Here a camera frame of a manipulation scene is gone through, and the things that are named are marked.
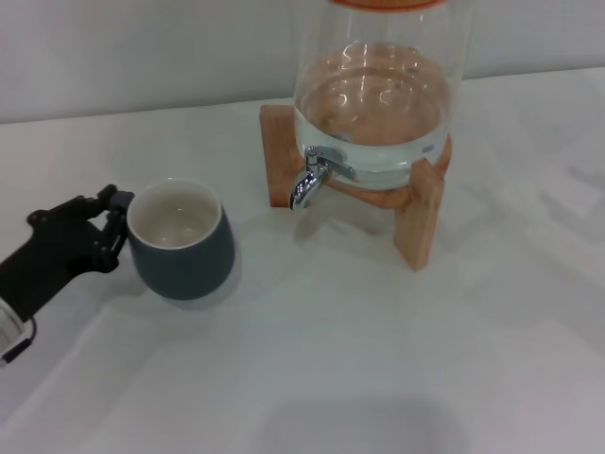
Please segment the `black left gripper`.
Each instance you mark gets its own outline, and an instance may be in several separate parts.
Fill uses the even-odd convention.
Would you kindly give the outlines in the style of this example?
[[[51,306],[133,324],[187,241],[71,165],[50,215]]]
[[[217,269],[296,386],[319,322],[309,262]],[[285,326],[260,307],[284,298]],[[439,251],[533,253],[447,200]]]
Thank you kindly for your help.
[[[18,317],[31,318],[79,275],[114,271],[128,239],[133,198],[108,184],[94,198],[77,196],[30,214],[31,237],[1,263],[1,299]],[[88,220],[104,212],[100,231]]]

